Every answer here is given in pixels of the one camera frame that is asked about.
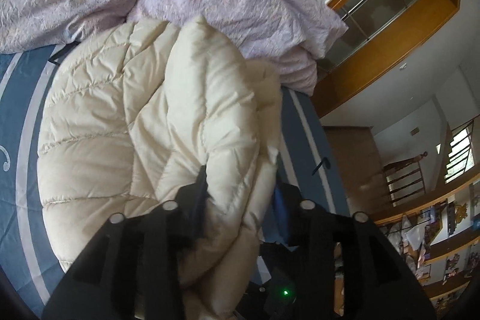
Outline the wooden bookshelf with items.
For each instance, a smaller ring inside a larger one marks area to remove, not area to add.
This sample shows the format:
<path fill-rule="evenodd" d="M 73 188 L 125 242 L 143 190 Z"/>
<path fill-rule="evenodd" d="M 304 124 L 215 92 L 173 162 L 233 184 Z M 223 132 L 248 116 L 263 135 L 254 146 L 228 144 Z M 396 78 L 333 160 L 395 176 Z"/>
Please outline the wooden bookshelf with items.
<path fill-rule="evenodd" d="M 478 319 L 479 166 L 425 196 L 373 215 L 438 319 Z"/>

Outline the blue white striped bedsheet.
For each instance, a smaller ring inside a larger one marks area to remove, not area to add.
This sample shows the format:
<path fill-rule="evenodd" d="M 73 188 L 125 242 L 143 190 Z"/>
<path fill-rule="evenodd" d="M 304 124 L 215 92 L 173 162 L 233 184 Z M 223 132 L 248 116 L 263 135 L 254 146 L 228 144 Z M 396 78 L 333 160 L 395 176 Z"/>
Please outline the blue white striped bedsheet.
<path fill-rule="evenodd" d="M 73 44 L 1 56 L 1 275 L 20 305 L 40 317 L 64 275 L 41 212 L 37 147 L 41 115 L 58 66 Z M 310 98 L 282 90 L 278 171 L 331 213 L 349 209 L 338 166 Z"/>

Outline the beige quilted down jacket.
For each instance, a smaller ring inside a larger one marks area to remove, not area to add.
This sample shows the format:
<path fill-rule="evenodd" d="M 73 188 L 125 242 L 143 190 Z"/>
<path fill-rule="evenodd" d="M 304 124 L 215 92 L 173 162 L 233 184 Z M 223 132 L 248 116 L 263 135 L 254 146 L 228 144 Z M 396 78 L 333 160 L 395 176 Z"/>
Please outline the beige quilted down jacket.
<path fill-rule="evenodd" d="M 231 319 L 277 173 L 281 86 L 196 17 L 90 37 L 56 71 L 38 139 L 49 243 L 67 270 L 115 213 L 146 214 L 207 170 L 205 236 L 179 266 L 188 319 Z"/>

